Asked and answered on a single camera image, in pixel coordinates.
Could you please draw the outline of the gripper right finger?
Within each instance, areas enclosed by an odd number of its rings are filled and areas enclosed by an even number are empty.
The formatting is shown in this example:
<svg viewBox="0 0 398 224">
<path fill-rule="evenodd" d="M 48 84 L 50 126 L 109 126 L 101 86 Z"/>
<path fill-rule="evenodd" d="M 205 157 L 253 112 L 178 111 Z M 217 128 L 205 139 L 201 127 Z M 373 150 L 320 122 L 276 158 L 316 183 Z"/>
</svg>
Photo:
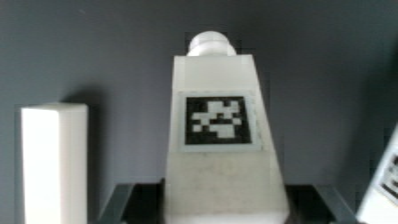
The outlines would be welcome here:
<svg viewBox="0 0 398 224">
<path fill-rule="evenodd" d="M 288 185 L 284 224 L 356 224 L 356 214 L 331 185 Z"/>
</svg>

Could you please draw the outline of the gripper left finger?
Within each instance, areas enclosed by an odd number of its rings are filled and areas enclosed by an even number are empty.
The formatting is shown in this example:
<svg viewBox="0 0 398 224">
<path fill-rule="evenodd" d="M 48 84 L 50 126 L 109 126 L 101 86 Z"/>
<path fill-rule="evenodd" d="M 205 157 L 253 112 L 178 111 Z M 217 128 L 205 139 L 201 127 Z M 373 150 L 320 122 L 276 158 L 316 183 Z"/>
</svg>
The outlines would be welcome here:
<svg viewBox="0 0 398 224">
<path fill-rule="evenodd" d="M 96 224 L 165 224 L 164 182 L 116 186 Z"/>
</svg>

